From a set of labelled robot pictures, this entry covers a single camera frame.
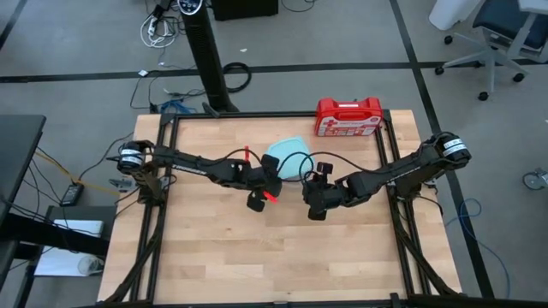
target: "chair base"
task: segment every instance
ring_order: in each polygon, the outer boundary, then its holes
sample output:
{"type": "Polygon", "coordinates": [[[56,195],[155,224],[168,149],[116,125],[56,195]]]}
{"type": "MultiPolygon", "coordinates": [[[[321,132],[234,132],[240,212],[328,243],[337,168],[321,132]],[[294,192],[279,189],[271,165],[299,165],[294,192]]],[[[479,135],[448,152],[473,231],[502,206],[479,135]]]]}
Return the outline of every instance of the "chair base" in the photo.
{"type": "Polygon", "coordinates": [[[470,62],[481,62],[485,64],[485,68],[487,69],[487,92],[482,92],[479,95],[480,100],[486,100],[484,93],[486,93],[488,97],[489,94],[495,92],[495,66],[497,63],[505,67],[511,68],[515,70],[516,72],[520,73],[521,77],[518,78],[518,75],[517,75],[514,78],[516,82],[523,80],[523,77],[529,74],[529,72],[523,69],[519,64],[512,61],[512,59],[508,58],[506,55],[499,52],[498,50],[492,49],[490,45],[485,44],[484,42],[475,40],[473,38],[469,38],[459,33],[455,33],[455,36],[460,39],[466,40],[467,42],[479,47],[481,51],[476,52],[472,55],[455,59],[453,61],[446,62],[444,63],[442,68],[450,68],[456,65],[470,63],[470,62]]]}

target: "red first aid kit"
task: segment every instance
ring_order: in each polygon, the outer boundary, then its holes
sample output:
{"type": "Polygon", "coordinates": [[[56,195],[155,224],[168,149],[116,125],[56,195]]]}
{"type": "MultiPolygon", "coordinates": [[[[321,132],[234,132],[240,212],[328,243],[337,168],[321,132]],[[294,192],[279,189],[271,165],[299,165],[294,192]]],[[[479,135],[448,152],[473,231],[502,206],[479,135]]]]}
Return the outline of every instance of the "red first aid kit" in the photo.
{"type": "Polygon", "coordinates": [[[315,132],[318,136],[367,136],[383,120],[378,98],[360,102],[337,102],[322,98],[316,108],[315,132]]]}

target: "black box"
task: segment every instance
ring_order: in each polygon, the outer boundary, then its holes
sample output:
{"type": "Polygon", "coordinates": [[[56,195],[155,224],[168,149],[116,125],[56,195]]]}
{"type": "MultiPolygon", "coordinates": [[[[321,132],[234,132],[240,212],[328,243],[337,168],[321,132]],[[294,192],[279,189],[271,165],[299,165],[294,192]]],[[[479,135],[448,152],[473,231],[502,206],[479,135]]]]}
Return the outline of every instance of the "black box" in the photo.
{"type": "Polygon", "coordinates": [[[272,16],[277,14],[278,0],[211,0],[216,21],[272,16]]]}

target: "yellow cable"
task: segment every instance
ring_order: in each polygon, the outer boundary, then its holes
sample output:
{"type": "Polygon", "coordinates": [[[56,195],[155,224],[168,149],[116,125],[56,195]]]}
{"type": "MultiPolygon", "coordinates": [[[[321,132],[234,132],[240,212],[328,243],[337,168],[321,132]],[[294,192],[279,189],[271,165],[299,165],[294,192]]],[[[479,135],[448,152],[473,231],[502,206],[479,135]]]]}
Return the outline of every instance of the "yellow cable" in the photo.
{"type": "Polygon", "coordinates": [[[84,181],[80,181],[78,180],[75,176],[73,176],[72,174],[70,174],[65,168],[63,168],[60,164],[58,164],[57,162],[55,162],[54,160],[52,160],[51,158],[47,157],[46,155],[42,154],[42,153],[39,153],[39,152],[34,152],[34,154],[38,155],[39,157],[42,157],[46,162],[48,163],[52,163],[54,166],[56,166],[59,170],[61,170],[61,172],[63,174],[65,174],[66,176],[68,176],[70,178],[70,180],[74,183],[79,183],[79,184],[82,184],[83,186],[86,186],[86,187],[90,187],[90,188],[93,188],[93,189],[97,189],[99,191],[102,191],[104,193],[110,193],[110,194],[113,194],[115,196],[119,196],[120,193],[119,192],[115,192],[113,190],[110,190],[109,188],[105,188],[105,187],[101,187],[101,186],[97,186],[97,185],[93,185],[93,184],[89,184],[89,183],[86,183],[84,181]]]}

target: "office chair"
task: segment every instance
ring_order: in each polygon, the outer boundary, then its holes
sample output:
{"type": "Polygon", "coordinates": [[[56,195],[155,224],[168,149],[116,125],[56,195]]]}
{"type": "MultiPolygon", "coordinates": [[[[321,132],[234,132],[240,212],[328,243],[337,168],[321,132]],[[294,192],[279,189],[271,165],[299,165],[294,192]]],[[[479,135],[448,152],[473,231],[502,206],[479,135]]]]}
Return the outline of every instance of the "office chair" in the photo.
{"type": "MultiPolygon", "coordinates": [[[[481,28],[485,42],[455,33],[456,37],[476,45],[480,51],[444,63],[435,69],[436,75],[443,74],[444,68],[469,62],[475,62],[476,68],[485,66],[488,75],[487,92],[479,94],[478,99],[481,101],[487,100],[489,94],[495,91],[496,63],[517,71],[514,82],[521,82],[528,71],[512,58],[523,56],[535,62],[548,60],[548,16],[540,14],[548,14],[548,10],[536,8],[525,12],[520,10],[518,0],[486,0],[473,24],[473,28],[481,28]]],[[[453,38],[447,36],[444,42],[451,44],[453,38]]]]}

